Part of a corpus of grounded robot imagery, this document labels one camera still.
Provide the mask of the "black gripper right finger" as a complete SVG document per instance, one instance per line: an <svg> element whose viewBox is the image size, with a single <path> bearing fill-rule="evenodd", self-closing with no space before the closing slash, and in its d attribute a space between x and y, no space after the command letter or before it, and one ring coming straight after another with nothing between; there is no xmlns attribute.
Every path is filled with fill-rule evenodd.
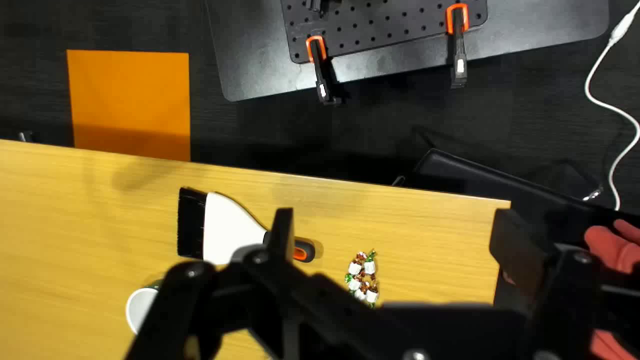
<svg viewBox="0 0 640 360"><path fill-rule="evenodd" d="M588 249L537 235L511 210L498 210L490 255L526 306L523 351L532 360L599 360L596 330L640 353L640 266L629 274Z"/></svg>

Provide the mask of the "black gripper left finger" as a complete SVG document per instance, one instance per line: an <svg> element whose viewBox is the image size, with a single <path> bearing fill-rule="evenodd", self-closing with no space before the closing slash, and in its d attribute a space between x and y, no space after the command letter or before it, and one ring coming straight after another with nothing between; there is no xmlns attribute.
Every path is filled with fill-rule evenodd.
<svg viewBox="0 0 640 360"><path fill-rule="evenodd" d="M293 210L278 208L265 244L240 249L224 270L202 260L172 266L126 360L211 360L235 330L278 360L372 358L365 327L356 324L367 308L298 270L291 244Z"/></svg>

